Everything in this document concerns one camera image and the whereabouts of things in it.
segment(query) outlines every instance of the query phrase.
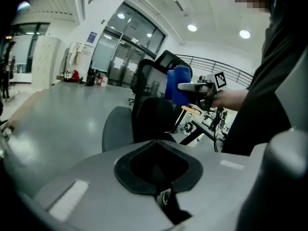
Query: doorway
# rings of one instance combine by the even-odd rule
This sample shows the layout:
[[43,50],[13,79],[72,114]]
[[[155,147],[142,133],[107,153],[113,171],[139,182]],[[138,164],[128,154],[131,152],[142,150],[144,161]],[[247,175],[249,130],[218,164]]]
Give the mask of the doorway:
[[108,84],[130,88],[143,55],[142,50],[122,40],[110,62]]

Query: metal railing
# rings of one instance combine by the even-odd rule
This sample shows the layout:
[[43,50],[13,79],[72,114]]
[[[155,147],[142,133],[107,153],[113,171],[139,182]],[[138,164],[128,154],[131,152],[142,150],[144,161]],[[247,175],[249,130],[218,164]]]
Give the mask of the metal railing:
[[240,70],[236,67],[223,64],[221,62],[213,61],[210,59],[196,57],[196,56],[187,56],[187,55],[177,55],[184,62],[189,64],[194,68],[208,71],[210,73],[224,71],[226,78],[235,81],[245,87],[249,87],[253,76],[249,73],[246,73],[243,70]]

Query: person's hand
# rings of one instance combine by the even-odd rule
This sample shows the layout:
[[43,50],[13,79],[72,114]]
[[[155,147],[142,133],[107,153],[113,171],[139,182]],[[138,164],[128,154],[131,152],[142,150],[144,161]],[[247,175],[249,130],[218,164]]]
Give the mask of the person's hand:
[[248,93],[248,90],[222,90],[217,93],[212,107],[224,107],[238,111]]

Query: red object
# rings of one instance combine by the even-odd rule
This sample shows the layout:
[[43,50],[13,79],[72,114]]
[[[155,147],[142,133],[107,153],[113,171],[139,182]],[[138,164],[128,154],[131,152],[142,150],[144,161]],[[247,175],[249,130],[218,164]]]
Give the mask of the red object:
[[77,70],[74,70],[73,71],[73,77],[72,77],[73,80],[75,81],[79,81],[79,73]]
[[103,77],[100,75],[100,77],[98,78],[98,82],[97,82],[99,86],[102,84],[102,80],[103,80]]

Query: white cabinet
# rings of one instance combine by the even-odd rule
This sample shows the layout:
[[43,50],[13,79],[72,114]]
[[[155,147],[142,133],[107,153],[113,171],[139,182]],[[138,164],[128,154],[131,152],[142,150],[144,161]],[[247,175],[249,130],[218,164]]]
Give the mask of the white cabinet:
[[53,83],[55,59],[60,46],[59,38],[40,36],[32,62],[32,87],[49,88]]

